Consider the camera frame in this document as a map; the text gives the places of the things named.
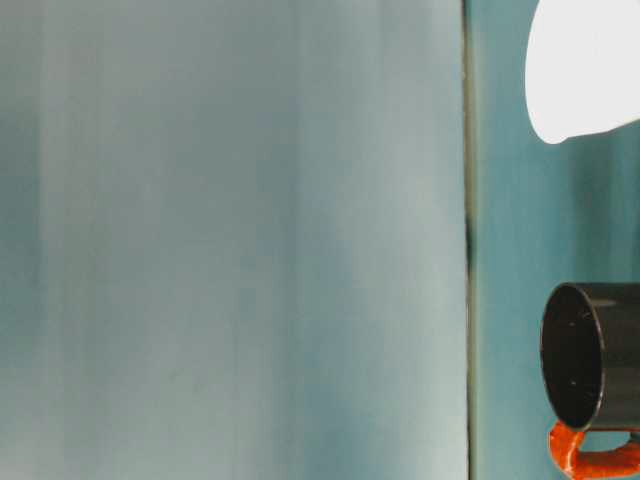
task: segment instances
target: teal background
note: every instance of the teal background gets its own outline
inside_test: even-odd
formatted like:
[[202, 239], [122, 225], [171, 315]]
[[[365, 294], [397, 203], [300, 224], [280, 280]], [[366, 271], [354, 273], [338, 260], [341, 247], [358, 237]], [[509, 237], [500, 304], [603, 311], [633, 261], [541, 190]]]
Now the teal background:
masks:
[[0, 6], [0, 475], [467, 473], [461, 10]]
[[[639, 127], [556, 146], [537, 138], [524, 98], [535, 7], [465, 7], [478, 480], [564, 478], [547, 454], [554, 418], [538, 359], [547, 296], [562, 281], [640, 279]], [[623, 438], [599, 434], [587, 448]]]

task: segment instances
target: black mug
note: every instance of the black mug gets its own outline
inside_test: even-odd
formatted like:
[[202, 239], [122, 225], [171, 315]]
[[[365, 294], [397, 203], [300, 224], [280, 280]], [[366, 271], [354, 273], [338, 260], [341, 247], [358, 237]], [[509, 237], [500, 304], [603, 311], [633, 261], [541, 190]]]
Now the black mug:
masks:
[[544, 312], [547, 396], [574, 431], [640, 431], [640, 284], [565, 283]]

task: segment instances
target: white object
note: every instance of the white object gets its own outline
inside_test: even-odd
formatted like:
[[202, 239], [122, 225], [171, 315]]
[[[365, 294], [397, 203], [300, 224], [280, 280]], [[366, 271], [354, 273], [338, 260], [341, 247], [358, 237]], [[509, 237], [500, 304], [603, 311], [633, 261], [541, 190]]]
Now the white object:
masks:
[[640, 119], [640, 0], [540, 0], [527, 50], [527, 109], [547, 143]]

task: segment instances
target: orange handle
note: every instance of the orange handle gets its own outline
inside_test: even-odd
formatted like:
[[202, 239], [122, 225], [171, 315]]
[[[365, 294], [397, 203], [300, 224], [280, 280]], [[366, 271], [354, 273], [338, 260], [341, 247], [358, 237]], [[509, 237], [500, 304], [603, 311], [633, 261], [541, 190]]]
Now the orange handle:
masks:
[[629, 441], [608, 452], [581, 452], [584, 432], [574, 432], [562, 422], [549, 432], [554, 462], [569, 478], [620, 478], [640, 473], [640, 443]]

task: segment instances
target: vertical line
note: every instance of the vertical line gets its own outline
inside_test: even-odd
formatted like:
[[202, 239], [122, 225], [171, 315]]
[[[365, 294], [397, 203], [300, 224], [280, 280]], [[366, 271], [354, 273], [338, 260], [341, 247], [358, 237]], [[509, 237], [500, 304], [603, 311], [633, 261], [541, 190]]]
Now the vertical line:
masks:
[[464, 116], [464, 191], [465, 191], [465, 235], [467, 262], [467, 462], [469, 480], [475, 478], [475, 275], [473, 257], [475, 252], [474, 233], [476, 228], [475, 202], [475, 98], [473, 95], [473, 53], [471, 45], [471, 0], [462, 0], [462, 65], [463, 65], [463, 116]]

